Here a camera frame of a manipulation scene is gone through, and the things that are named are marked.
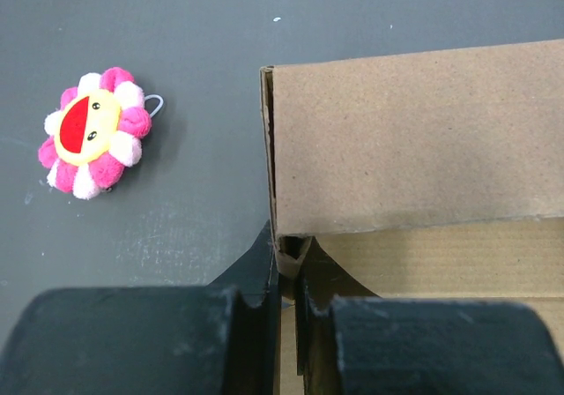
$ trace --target dark gray surface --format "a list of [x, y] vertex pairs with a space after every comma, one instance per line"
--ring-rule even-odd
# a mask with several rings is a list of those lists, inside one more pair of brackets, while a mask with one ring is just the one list
[[[252, 243], [268, 216], [261, 65], [564, 37], [564, 0], [0, 0], [0, 14], [0, 341], [44, 289], [207, 283]], [[49, 191], [44, 116], [114, 65], [167, 101], [142, 164], [89, 202]]]

